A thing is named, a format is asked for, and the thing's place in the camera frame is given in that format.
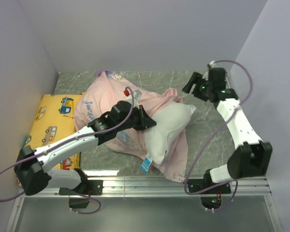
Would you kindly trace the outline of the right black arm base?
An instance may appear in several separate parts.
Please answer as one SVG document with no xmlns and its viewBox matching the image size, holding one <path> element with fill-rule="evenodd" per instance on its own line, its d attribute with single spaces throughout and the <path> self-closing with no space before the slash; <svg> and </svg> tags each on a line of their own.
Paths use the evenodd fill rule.
<svg viewBox="0 0 290 232">
<path fill-rule="evenodd" d="M 201 205 L 205 211 L 215 212 L 223 208 L 222 195 L 231 194 L 231 185 L 229 182 L 224 184 L 215 184 L 211 180 L 189 179 L 187 181 L 188 193 L 200 195 Z"/>
</svg>

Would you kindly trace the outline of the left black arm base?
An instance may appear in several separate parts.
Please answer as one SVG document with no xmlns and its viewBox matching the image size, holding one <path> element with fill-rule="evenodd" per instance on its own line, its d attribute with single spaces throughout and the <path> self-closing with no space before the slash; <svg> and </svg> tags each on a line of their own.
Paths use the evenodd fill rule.
<svg viewBox="0 0 290 232">
<path fill-rule="evenodd" d="M 71 211 L 82 214 L 89 215 L 97 213 L 101 207 L 102 203 L 94 196 L 102 195 L 103 180 L 89 180 L 86 184 L 81 184 L 75 189 L 60 188 L 60 196 L 69 196 L 69 208 Z M 92 212 L 80 211 L 86 209 L 89 206 L 90 201 L 95 201 L 98 204 L 98 208 Z"/>
</svg>

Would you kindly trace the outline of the pink purple Elsa pillowcase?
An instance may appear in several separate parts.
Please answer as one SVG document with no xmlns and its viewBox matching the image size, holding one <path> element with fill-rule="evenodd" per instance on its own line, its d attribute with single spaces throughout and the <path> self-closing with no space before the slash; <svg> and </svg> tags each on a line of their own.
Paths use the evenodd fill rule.
<svg viewBox="0 0 290 232">
<path fill-rule="evenodd" d="M 139 90 L 142 93 L 139 104 L 152 118 L 155 112 L 168 106 L 171 102 L 183 103 L 175 88 L 166 90 L 163 94 L 143 90 L 115 72 L 101 72 L 100 76 L 89 86 L 81 100 L 74 109 L 74 124 L 76 130 L 82 129 L 93 119 L 100 117 L 103 113 L 110 111 L 119 101 L 124 100 L 126 87 L 133 91 Z M 149 158 L 145 148 L 145 131 L 127 129 L 119 132 L 116 137 L 105 143 L 105 146 L 120 153 L 138 156 L 142 160 Z M 167 157 L 163 164 L 151 164 L 169 180 L 183 182 L 185 179 L 186 165 L 188 158 Z"/>
</svg>

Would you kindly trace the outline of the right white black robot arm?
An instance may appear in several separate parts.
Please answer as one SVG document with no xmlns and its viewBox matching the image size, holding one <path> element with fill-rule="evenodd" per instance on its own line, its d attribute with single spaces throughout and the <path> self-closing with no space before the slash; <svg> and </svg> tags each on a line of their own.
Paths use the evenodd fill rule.
<svg viewBox="0 0 290 232">
<path fill-rule="evenodd" d="M 225 189 L 233 180 L 264 176 L 273 147 L 256 134 L 245 116 L 234 89 L 227 87 L 224 68 L 209 68 L 206 74 L 193 72 L 183 92 L 211 102 L 224 119 L 235 151 L 225 165 L 206 170 L 202 179 L 187 180 L 190 194 L 230 193 Z"/>
</svg>

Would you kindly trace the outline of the white pillow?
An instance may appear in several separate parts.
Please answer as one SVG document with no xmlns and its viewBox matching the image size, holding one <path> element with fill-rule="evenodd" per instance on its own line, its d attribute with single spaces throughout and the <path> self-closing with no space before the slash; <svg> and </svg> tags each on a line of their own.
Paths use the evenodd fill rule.
<svg viewBox="0 0 290 232">
<path fill-rule="evenodd" d="M 152 119 L 157 124 L 145 130 L 144 141 L 148 156 L 156 164 L 163 164 L 167 157 L 187 158 L 188 144 L 185 127 L 195 110 L 194 105 L 173 101 L 154 113 Z"/>
</svg>

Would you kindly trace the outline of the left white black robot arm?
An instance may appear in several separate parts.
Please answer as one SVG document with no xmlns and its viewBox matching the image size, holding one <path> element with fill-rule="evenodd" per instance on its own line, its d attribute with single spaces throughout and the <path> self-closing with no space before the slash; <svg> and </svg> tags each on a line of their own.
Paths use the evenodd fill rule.
<svg viewBox="0 0 290 232">
<path fill-rule="evenodd" d="M 28 196 L 45 188 L 64 188 L 76 194 L 89 194 L 92 187 L 81 169 L 58 170 L 54 167 L 74 154 L 114 139 L 120 131 L 131 128 L 144 131 L 156 124 L 142 105 L 119 101 L 110 111 L 64 139 L 36 149 L 29 145 L 23 147 L 14 172 Z"/>
</svg>

